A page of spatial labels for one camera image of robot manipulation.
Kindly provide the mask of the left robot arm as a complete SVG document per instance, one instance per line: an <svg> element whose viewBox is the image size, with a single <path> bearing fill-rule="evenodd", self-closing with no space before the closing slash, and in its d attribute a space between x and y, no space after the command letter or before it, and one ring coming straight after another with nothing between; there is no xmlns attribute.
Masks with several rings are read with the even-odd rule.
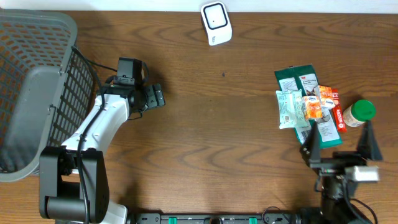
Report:
<svg viewBox="0 0 398 224"><path fill-rule="evenodd" d="M39 158L42 218L72 223L126 223L127 208L109 197L104 155L133 113L165 105L161 86L102 86L80 127Z"/></svg>

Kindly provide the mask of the small orange snack box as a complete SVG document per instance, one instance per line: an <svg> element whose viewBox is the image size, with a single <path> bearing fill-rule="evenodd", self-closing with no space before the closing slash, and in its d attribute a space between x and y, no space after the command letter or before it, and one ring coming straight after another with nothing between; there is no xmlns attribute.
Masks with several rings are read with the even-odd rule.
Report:
<svg viewBox="0 0 398 224"><path fill-rule="evenodd" d="M333 109L335 107L335 102L333 99L332 89L328 86L318 86L318 96L320 99L321 107L324 109Z"/></svg>

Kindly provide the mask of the orange Kleenex tissue pack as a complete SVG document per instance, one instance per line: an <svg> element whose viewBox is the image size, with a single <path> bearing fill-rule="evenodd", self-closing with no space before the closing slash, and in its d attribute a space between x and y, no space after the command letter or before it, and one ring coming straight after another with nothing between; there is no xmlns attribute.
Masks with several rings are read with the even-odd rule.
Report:
<svg viewBox="0 0 398 224"><path fill-rule="evenodd" d="M303 97L303 113L305 119L320 119L323 116L320 100L317 96Z"/></svg>

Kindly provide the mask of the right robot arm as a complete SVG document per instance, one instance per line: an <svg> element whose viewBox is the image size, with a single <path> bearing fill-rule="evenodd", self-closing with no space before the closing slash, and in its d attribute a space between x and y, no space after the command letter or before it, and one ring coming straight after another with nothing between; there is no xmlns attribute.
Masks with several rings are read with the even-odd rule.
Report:
<svg viewBox="0 0 398 224"><path fill-rule="evenodd" d="M313 123L300 153L318 176L314 189L322 194L319 219L327 223L377 223L374 210L353 197L360 183L380 181L378 166L368 165L368 161L383 160L372 122L365 122L355 151L322 158L320 142L318 123Z"/></svg>

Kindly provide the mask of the red Nescafe coffee sachet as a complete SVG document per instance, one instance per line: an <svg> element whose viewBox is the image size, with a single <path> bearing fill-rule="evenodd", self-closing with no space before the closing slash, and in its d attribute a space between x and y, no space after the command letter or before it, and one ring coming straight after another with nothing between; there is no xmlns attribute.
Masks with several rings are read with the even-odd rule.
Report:
<svg viewBox="0 0 398 224"><path fill-rule="evenodd" d="M335 124L338 132L345 133L347 132L347 128L343 119L343 110L340 105L340 98L337 89L332 89L332 97L335 107L333 108L333 115L335 118Z"/></svg>

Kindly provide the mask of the teal wet wipes packet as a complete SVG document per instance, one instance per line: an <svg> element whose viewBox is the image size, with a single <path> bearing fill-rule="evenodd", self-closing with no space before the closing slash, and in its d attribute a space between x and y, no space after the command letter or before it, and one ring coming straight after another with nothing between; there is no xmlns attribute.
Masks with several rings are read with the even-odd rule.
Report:
<svg viewBox="0 0 398 224"><path fill-rule="evenodd" d="M279 105L279 128L306 128L309 122L304 118L302 92L280 91L276 92Z"/></svg>

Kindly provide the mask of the green lid white jar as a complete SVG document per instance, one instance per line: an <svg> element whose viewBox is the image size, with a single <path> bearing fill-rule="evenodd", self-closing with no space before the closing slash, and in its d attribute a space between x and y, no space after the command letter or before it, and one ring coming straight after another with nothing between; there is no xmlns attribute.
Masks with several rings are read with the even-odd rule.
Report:
<svg viewBox="0 0 398 224"><path fill-rule="evenodd" d="M376 108L369 100L358 100L343 112L343 120L349 127L358 127L373 119Z"/></svg>

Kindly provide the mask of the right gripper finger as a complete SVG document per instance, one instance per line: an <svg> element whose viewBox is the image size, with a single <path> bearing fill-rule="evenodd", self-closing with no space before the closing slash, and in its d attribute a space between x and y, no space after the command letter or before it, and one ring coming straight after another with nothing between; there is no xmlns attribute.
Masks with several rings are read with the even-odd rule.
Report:
<svg viewBox="0 0 398 224"><path fill-rule="evenodd" d="M357 151L367 160L382 161L383 156L377 144L371 121L366 121L358 141Z"/></svg>
<svg viewBox="0 0 398 224"><path fill-rule="evenodd" d="M307 166L320 163L320 137L318 132L318 123L314 122L308 138L300 148L302 159Z"/></svg>

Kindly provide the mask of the green white 3M package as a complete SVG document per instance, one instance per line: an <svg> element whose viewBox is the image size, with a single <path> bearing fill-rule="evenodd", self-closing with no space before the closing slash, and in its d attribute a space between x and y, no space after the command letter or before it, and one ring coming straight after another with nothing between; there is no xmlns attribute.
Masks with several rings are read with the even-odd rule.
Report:
<svg viewBox="0 0 398 224"><path fill-rule="evenodd" d="M318 77L312 65L290 67L274 73L280 90L298 90L302 92L303 96L315 94L315 88L318 86ZM301 144L307 139L311 131L311 125L315 121L318 123L320 149L339 146L343 143L330 110L322 108L322 117L320 119L307 121L307 127L295 128L297 139Z"/></svg>

